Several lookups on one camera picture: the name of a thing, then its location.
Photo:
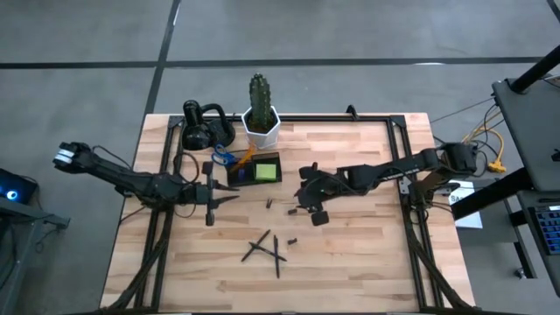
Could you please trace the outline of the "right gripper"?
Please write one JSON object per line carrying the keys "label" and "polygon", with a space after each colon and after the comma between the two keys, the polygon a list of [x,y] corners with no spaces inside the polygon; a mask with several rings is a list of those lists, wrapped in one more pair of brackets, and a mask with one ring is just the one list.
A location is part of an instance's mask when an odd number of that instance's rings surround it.
{"label": "right gripper", "polygon": [[298,201],[297,207],[305,209],[311,215],[314,227],[327,224],[329,215],[322,203],[342,194],[340,177],[321,171],[316,162],[300,168],[299,176],[302,179],[300,188],[294,193]]}

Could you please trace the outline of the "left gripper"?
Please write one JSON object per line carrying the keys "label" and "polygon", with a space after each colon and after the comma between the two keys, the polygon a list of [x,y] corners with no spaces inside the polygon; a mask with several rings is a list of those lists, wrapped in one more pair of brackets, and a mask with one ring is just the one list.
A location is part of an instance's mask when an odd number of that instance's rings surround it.
{"label": "left gripper", "polygon": [[228,185],[223,185],[219,181],[214,181],[213,170],[213,162],[203,162],[197,170],[195,179],[192,181],[192,185],[194,186],[193,208],[196,209],[197,206],[206,207],[205,220],[207,227],[211,227],[215,223],[214,209],[216,207],[227,201],[238,198],[238,195],[235,195],[214,199],[214,189],[232,192],[237,192],[238,189]]}

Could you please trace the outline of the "orange pencil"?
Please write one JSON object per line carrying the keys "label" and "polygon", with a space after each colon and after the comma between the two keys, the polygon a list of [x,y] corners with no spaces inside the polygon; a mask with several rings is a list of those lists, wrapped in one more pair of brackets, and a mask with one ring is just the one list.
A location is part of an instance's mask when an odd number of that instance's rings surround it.
{"label": "orange pencil", "polygon": [[243,167],[251,158],[252,156],[256,153],[257,151],[257,147],[254,143],[252,143],[248,149],[246,150],[244,156],[239,160],[239,162],[237,163],[237,167],[241,168]]}
{"label": "orange pencil", "polygon": [[252,150],[247,150],[244,154],[244,156],[238,161],[238,163],[235,165],[237,169],[242,169],[245,167],[246,163],[248,163],[252,156],[254,155],[254,152]]}

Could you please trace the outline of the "blue handled scissors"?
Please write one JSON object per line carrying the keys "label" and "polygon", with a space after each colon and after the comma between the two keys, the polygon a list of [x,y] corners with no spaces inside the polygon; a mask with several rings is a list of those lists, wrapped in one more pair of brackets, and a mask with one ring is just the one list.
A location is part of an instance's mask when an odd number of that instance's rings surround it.
{"label": "blue handled scissors", "polygon": [[216,144],[214,146],[211,159],[214,163],[222,166],[234,165],[240,161],[238,157],[228,152],[222,144]]}

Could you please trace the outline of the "green sticky note pad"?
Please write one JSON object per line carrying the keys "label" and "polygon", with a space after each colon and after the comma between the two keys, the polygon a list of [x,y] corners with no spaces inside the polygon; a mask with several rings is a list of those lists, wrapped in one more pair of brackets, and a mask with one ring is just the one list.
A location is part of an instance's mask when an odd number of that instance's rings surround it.
{"label": "green sticky note pad", "polygon": [[255,180],[277,181],[277,166],[275,164],[255,164]]}

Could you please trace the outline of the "black mesh desk organizer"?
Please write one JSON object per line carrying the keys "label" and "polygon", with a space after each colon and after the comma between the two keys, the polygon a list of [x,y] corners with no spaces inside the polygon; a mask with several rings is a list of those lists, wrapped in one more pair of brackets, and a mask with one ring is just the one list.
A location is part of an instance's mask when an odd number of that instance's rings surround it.
{"label": "black mesh desk organizer", "polygon": [[[255,164],[275,164],[276,182],[255,180]],[[248,163],[246,163],[245,167],[242,169],[245,170],[245,179],[239,180],[238,171],[240,169],[237,169],[235,164],[228,165],[226,167],[227,183],[229,186],[232,187],[254,186],[254,185],[261,185],[261,184],[277,183],[282,181],[281,159],[280,159],[280,154],[278,152],[269,152],[269,153],[253,155],[251,160]]]}

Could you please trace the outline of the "white hexagonal plant pot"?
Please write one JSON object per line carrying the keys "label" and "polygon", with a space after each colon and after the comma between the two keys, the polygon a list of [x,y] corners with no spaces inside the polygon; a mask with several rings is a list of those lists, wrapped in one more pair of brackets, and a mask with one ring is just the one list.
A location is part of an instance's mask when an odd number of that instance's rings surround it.
{"label": "white hexagonal plant pot", "polygon": [[248,142],[250,144],[254,144],[257,149],[265,150],[271,149],[276,146],[278,134],[280,131],[281,120],[277,113],[277,110],[274,106],[270,107],[271,114],[273,117],[273,126],[272,128],[266,133],[257,133],[253,132],[249,129],[249,116],[252,112],[251,108],[248,108],[242,115],[241,115],[241,122],[243,123],[243,127],[245,129],[245,134]]}

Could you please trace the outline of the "black tape dispenser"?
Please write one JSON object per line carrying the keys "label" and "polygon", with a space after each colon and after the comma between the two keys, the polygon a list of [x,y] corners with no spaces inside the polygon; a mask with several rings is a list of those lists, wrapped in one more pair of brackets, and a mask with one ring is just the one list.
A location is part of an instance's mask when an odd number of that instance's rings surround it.
{"label": "black tape dispenser", "polygon": [[[219,117],[206,121],[203,115],[212,110]],[[200,106],[197,101],[188,100],[183,104],[183,113],[185,126],[181,133],[181,143],[184,150],[201,151],[218,144],[227,147],[235,140],[235,129],[226,118],[221,105],[209,103]]]}

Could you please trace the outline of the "green cactus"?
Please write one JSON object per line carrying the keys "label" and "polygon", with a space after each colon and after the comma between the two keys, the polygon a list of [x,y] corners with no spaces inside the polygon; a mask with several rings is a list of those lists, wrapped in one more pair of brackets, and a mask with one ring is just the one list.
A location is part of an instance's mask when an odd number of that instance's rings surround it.
{"label": "green cactus", "polygon": [[249,129],[256,133],[267,133],[273,122],[270,113],[270,84],[260,73],[256,73],[249,83],[251,111]]}

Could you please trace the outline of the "white paper sheet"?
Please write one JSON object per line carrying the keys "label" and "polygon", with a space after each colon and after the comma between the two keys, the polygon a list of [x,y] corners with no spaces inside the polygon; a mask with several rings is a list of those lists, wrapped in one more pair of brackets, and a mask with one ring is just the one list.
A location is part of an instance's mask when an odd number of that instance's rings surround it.
{"label": "white paper sheet", "polygon": [[[454,189],[448,197],[448,201],[451,206],[475,192],[473,182],[451,180],[450,183],[458,184],[458,188]],[[483,224],[480,217],[480,213],[475,212],[470,215],[467,215],[466,217],[460,220],[455,220],[455,226],[457,228],[482,229]]]}

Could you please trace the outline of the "grey cart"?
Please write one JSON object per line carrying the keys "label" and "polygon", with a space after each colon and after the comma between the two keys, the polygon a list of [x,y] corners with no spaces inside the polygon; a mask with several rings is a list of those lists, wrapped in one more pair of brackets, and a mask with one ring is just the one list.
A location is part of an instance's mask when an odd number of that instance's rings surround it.
{"label": "grey cart", "polygon": [[43,225],[66,229],[70,219],[0,198],[0,315],[11,315]]}

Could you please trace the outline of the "blue lit device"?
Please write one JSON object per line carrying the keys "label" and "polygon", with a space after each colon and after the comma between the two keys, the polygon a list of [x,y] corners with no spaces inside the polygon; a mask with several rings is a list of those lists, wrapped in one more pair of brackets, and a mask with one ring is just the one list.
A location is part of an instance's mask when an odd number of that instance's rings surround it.
{"label": "blue lit device", "polygon": [[36,182],[0,168],[0,198],[29,205],[37,188]]}

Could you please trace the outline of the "black workstation stand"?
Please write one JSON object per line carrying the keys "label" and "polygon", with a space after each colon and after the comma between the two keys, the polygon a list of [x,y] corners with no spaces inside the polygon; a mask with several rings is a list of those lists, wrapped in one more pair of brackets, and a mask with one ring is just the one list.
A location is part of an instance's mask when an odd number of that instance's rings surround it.
{"label": "black workstation stand", "polygon": [[560,297],[560,255],[548,255],[537,233],[535,210],[560,206],[560,86],[548,72],[560,65],[560,45],[518,78],[492,84],[493,98],[513,138],[523,167],[451,206],[462,219],[515,195],[521,210],[513,225],[527,224],[551,284]]}

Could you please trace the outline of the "lit keyboard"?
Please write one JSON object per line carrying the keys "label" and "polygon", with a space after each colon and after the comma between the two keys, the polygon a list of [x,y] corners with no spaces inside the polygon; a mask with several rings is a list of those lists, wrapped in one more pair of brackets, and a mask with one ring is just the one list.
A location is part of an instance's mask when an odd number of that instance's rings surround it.
{"label": "lit keyboard", "polygon": [[560,255],[560,206],[539,206],[535,219],[537,233],[548,255]]}

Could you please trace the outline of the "black metal table frame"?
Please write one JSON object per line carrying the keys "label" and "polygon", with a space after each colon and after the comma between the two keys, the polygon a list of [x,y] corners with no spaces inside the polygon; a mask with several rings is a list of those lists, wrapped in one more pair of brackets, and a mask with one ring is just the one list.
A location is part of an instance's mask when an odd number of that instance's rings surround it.
{"label": "black metal table frame", "polygon": [[[203,206],[180,206],[169,213],[144,210],[135,199],[123,207],[101,305],[112,305],[129,285],[164,225],[171,228],[165,259],[131,299],[134,306],[160,312],[415,312],[434,304],[427,274],[415,277],[403,229],[395,182],[364,197],[325,204],[328,224],[314,227],[294,196],[298,171],[316,162],[332,172],[339,166],[381,164],[433,144],[426,114],[285,115],[276,152],[283,179],[252,185],[222,204],[207,227]],[[270,209],[266,208],[272,199]],[[288,210],[297,213],[288,215]],[[274,252],[278,239],[280,278]],[[288,245],[287,241],[297,238]]]}

